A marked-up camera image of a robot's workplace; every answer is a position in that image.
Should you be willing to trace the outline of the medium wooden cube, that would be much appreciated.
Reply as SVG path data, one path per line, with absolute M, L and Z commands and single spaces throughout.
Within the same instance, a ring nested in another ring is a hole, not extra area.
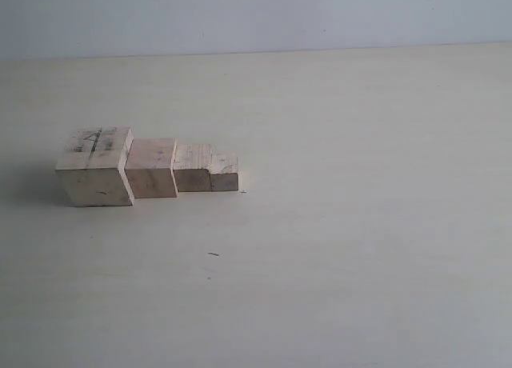
M 178 191 L 211 192 L 209 144 L 178 144 L 174 161 L 174 176 Z

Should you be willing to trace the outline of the smallest wooden cube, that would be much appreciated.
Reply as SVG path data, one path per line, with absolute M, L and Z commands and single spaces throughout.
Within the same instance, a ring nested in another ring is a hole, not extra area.
M 210 184 L 213 192 L 238 191 L 238 156 L 236 154 L 211 156 Z

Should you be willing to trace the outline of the second largest wooden cube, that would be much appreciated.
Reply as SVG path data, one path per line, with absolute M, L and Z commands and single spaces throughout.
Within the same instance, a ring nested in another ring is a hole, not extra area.
M 132 141 L 125 172 L 136 199 L 178 196 L 173 172 L 176 146 L 174 138 Z

